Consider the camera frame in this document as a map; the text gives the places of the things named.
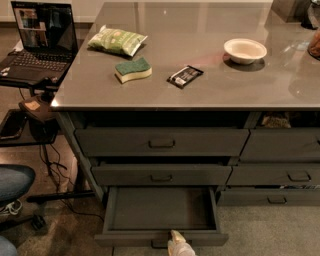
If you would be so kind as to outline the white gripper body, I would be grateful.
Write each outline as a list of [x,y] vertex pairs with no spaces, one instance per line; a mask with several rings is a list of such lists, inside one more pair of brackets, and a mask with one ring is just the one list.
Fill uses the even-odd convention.
[[196,253],[188,243],[174,243],[173,252],[169,256],[196,256]]

